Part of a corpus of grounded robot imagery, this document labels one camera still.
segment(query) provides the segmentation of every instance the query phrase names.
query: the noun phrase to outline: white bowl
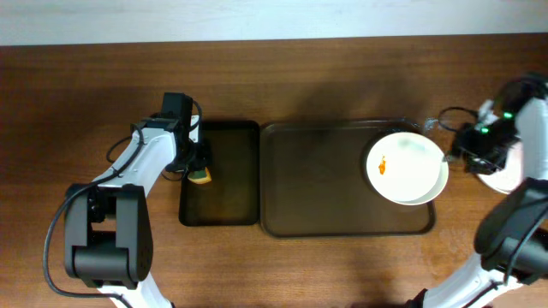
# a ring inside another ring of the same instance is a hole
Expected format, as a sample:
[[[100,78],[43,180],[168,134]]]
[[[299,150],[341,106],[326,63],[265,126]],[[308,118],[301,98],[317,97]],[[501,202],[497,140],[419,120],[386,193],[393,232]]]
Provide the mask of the white bowl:
[[[381,175],[379,165],[385,161]],[[369,151],[366,172],[372,186],[388,200],[404,205],[436,198],[449,179],[449,165],[439,147],[417,133],[393,133]]]

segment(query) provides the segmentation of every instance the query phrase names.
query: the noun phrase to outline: wooden table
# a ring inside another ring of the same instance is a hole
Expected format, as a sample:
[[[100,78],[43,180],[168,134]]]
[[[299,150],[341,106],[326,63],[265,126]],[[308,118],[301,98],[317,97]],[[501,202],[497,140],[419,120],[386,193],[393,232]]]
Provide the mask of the wooden table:
[[[66,299],[41,270],[46,229],[65,189],[109,164],[128,124],[185,92],[205,118],[305,121],[477,108],[507,80],[548,72],[548,35],[350,38],[0,48],[0,305],[112,307]],[[447,149],[450,133],[429,132]],[[259,225],[186,228],[179,184],[158,180],[148,209],[152,273],[177,307],[373,307],[435,287],[473,250],[482,217],[503,195],[452,168],[424,236],[277,240]],[[86,289],[63,268],[63,225],[51,244],[59,286]],[[496,307],[546,307],[541,281]]]

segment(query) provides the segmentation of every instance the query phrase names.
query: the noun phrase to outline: food piece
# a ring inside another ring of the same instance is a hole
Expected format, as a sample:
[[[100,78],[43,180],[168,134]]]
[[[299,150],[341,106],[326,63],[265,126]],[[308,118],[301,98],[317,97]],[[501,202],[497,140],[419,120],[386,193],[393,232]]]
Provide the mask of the food piece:
[[[384,156],[383,156],[383,160],[380,162],[380,165],[378,166],[378,170],[380,171],[381,175],[383,175],[384,172],[386,171],[386,161],[384,160]]]

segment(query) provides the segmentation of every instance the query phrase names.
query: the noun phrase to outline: black cable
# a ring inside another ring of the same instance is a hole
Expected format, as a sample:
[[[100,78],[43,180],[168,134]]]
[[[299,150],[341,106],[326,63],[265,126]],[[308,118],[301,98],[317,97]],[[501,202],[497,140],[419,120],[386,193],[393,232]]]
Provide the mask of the black cable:
[[[452,107],[449,107],[449,108],[445,108],[444,110],[441,110],[439,111],[439,114],[438,114],[438,125],[445,129],[445,130],[448,130],[450,132],[453,132],[453,133],[456,133],[458,132],[458,129],[457,128],[452,128],[452,127],[448,127],[447,125],[445,125],[443,122],[442,122],[442,116],[448,112],[448,111],[452,111],[452,110],[460,110],[460,111],[464,111],[464,112],[467,112],[469,113],[470,115],[472,115],[474,117],[474,119],[476,119],[476,121],[478,120],[478,112],[477,111],[474,111],[474,110],[470,110],[470,109],[466,109],[464,107],[458,107],[458,106],[452,106]]]
[[[110,158],[110,154],[116,149],[119,145],[121,145],[124,141],[130,140],[132,137],[128,136],[126,138],[120,139],[118,142],[116,142],[113,146],[110,147],[110,149],[106,152],[106,160],[109,163],[114,163],[114,159]]]
[[[471,307],[473,304],[475,304],[478,300],[480,300],[484,295],[486,295],[487,293],[489,293],[491,290],[496,290],[498,289],[499,286],[501,286],[503,283],[502,282],[494,282],[494,281],[491,281],[491,285],[489,287],[487,287],[485,290],[481,291],[480,293],[478,293],[478,295],[476,295],[472,300],[470,300],[468,302],[468,304],[464,305],[462,308],[468,308],[468,307]]]
[[[105,183],[106,181],[110,181],[110,180],[116,178],[121,172],[123,172],[127,167],[129,167],[129,165],[131,164],[131,162],[133,162],[133,160],[135,160],[135,158],[139,154],[141,148],[145,144],[144,143],[143,132],[141,131],[141,129],[135,124],[131,124],[131,126],[134,127],[137,130],[137,132],[139,133],[139,144],[137,145],[137,148],[131,154],[131,157],[129,157],[127,162],[125,162],[118,170],[115,170],[112,173],[112,175],[108,175],[108,176],[106,176],[102,179],[99,179],[99,180],[93,181],[89,184],[86,184],[85,186],[80,188],[78,191],[73,193],[71,196],[67,197],[63,201],[63,203],[61,204],[59,209],[57,209],[57,212],[55,213],[55,215],[53,217],[53,220],[51,221],[50,227],[48,228],[48,233],[45,236],[45,242],[44,242],[44,255],[43,255],[43,258],[42,258],[42,268],[44,270],[44,278],[45,278],[45,281],[48,283],[48,286],[50,286],[51,290],[53,290],[55,293],[57,293],[59,295],[72,297],[72,298],[79,298],[79,299],[113,298],[113,299],[119,300],[127,308],[131,308],[131,305],[129,304],[129,302],[127,302],[127,300],[125,300],[123,298],[123,296],[121,296],[120,294],[115,294],[115,293],[73,293],[73,292],[64,291],[64,290],[60,289],[59,287],[57,287],[55,283],[53,283],[53,280],[51,279],[51,275],[50,275],[50,268],[49,268],[49,252],[50,252],[51,236],[53,235],[53,230],[55,228],[55,225],[57,224],[57,221],[59,220],[59,218],[61,217],[63,212],[82,193],[87,192],[88,190],[90,190],[91,188],[96,187],[99,184]]]
[[[531,236],[533,236],[534,232],[539,228],[540,224],[545,220],[545,216],[548,214],[548,207],[546,207],[542,214],[537,218],[534,225],[529,229],[525,237],[520,240],[520,243],[515,247],[514,251],[509,257],[508,266],[506,266],[506,272],[504,273],[504,285],[508,284],[508,279],[512,275],[512,270],[514,270],[515,262],[517,261],[517,258],[520,255],[521,249],[523,249],[525,243],[531,239]]]

